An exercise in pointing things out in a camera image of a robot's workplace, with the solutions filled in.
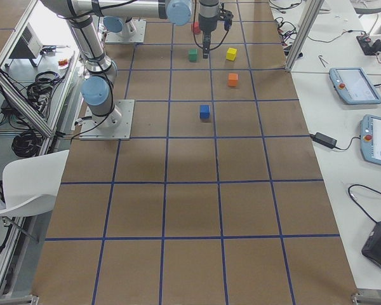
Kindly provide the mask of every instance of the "blue joint cap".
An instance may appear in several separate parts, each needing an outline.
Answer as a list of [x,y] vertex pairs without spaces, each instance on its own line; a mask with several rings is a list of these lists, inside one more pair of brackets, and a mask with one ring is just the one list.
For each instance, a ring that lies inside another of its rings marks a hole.
[[120,18],[115,16],[106,16],[103,18],[103,24],[109,31],[119,33],[123,30],[124,23]]
[[199,117],[201,119],[208,119],[210,117],[210,108],[209,105],[201,105]]
[[99,76],[92,76],[83,82],[82,96],[90,106],[102,105],[109,97],[109,85]]
[[166,15],[175,25],[186,24],[192,16],[191,0],[171,0],[166,9]]

